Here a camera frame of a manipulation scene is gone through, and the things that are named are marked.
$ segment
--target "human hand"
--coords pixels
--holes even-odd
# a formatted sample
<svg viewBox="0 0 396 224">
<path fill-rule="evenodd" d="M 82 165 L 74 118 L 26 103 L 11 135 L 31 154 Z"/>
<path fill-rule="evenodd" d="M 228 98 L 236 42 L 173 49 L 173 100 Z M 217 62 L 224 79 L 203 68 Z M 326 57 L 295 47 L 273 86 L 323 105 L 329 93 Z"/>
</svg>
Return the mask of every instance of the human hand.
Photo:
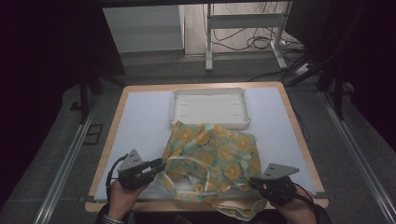
<svg viewBox="0 0 396 224">
<path fill-rule="evenodd" d="M 139 197 L 140 193 L 147 186 L 148 185 L 145 185 L 138 189 L 131 190 L 124 188 L 119 180 L 113 181 L 113 183 L 111 183 L 110 208 L 108 216 L 115 218 L 116 220 L 122 220 L 134 207 L 137 197 Z"/>
<path fill-rule="evenodd" d="M 296 194 L 299 194 L 305 197 L 308 200 L 314 197 L 314 195 L 305 190 L 303 190 L 300 186 L 297 186 Z M 303 202 L 299 199 L 293 199 L 291 202 L 286 203 L 284 205 L 279 205 L 273 202 L 270 204 L 276 208 L 276 210 L 290 223 L 290 224 L 316 224 L 317 219 L 314 211 L 309 206 L 308 203 Z"/>
</svg>

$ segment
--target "patterned cloth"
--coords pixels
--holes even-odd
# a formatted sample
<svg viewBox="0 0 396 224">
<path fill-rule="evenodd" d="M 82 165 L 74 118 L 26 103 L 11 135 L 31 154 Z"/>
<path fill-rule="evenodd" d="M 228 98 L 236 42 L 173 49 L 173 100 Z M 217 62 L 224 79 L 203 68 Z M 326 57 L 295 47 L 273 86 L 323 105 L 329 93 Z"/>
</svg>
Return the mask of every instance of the patterned cloth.
<svg viewBox="0 0 396 224">
<path fill-rule="evenodd" d="M 261 177 L 262 168 L 256 137 L 229 131 L 219 125 L 186 125 L 178 121 L 163 153 L 165 172 L 160 182 L 177 200 L 211 203 L 221 213 L 240 220 L 251 220 L 266 205 L 257 200 L 249 209 L 235 203 L 217 204 L 216 198 L 227 189 L 253 190 L 250 177 Z M 177 181 L 189 179 L 195 190 L 177 189 Z"/>
</svg>

